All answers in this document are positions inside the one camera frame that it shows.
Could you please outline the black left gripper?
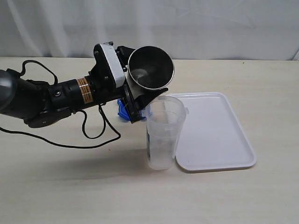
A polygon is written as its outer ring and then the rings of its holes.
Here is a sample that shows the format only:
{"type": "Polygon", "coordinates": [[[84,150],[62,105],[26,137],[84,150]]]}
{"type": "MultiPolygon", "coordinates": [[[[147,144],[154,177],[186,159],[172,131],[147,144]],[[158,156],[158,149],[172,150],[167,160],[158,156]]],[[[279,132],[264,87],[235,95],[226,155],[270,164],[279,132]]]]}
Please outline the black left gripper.
{"type": "MultiPolygon", "coordinates": [[[[124,74],[128,71],[128,60],[134,51],[135,49],[126,46],[118,46],[116,48],[116,54],[124,74]]],[[[112,72],[110,71],[108,62],[100,47],[100,43],[94,46],[93,55],[95,65],[88,74],[95,102],[99,105],[104,105],[107,102],[120,99],[133,123],[142,119],[138,114],[139,110],[143,110],[155,98],[168,91],[168,88],[162,88],[155,91],[145,91],[143,94],[134,99],[126,77],[123,86],[119,88],[115,87],[112,72]]]]}

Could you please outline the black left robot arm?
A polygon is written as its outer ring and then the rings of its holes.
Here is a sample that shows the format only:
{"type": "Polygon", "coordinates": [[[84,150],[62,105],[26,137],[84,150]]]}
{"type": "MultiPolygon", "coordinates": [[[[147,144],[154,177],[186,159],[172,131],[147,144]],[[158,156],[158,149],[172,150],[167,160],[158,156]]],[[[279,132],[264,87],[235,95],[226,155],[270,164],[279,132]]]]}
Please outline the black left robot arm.
{"type": "Polygon", "coordinates": [[[40,128],[120,99],[130,121],[137,122],[142,109],[166,92],[174,77],[171,57],[158,47],[114,48],[107,42],[95,45],[93,55],[96,63],[87,76],[53,84],[24,80],[25,70],[1,70],[1,114],[40,128]]]}

